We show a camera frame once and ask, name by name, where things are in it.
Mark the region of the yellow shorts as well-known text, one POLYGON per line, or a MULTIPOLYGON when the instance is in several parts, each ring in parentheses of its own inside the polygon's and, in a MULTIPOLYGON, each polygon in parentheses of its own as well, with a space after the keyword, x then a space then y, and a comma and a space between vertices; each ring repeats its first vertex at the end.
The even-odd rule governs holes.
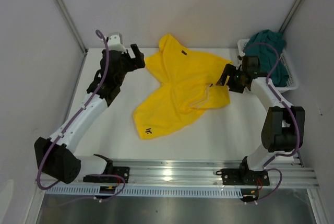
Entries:
POLYGON ((133 112, 139 138, 153 139, 193 124, 208 109, 230 104, 227 86, 217 85, 231 61, 212 53, 190 50, 171 34, 145 59, 146 69, 160 83, 133 112))

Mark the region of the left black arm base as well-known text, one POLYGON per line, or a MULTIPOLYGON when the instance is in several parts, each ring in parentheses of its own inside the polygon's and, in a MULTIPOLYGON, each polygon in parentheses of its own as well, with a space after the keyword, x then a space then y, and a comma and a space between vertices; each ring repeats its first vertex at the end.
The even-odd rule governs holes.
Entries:
POLYGON ((83 181, 86 183, 128 183, 130 167, 113 167, 111 172, 104 171, 103 174, 86 175, 83 181))

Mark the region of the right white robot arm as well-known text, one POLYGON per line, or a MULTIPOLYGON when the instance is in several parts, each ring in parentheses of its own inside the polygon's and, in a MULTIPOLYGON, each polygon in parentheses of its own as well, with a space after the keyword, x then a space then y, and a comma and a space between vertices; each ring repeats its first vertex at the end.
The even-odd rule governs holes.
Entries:
POLYGON ((240 69, 232 64, 225 66, 217 82, 232 92, 243 93, 245 89, 257 96, 267 115, 261 130, 261 144, 249 156, 243 158, 237 169, 222 169, 225 185, 246 185, 257 179, 266 179, 266 167, 277 157, 292 157, 303 143, 305 110, 291 104, 275 88, 272 80, 259 72, 259 67, 240 69))

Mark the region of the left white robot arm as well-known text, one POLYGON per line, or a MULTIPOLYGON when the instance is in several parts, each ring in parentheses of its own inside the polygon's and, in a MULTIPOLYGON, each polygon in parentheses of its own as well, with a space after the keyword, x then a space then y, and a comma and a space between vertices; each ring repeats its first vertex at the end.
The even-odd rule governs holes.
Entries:
POLYGON ((39 137, 34 143, 38 174, 44 173, 69 184, 78 176, 95 176, 101 182, 113 177, 112 160, 102 155, 77 158, 74 153, 82 137, 92 123, 111 105, 121 91, 127 73, 145 67, 144 54, 136 44, 128 50, 115 46, 102 50, 100 69, 78 111, 49 138, 39 137))

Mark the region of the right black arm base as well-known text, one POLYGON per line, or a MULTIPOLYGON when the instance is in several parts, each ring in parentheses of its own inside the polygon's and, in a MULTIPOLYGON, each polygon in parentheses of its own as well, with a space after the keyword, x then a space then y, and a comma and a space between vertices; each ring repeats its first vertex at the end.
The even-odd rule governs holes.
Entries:
POLYGON ((268 172, 266 171, 225 168, 216 171, 215 174, 221 177, 223 185, 256 186, 258 182, 263 186, 270 185, 268 172))

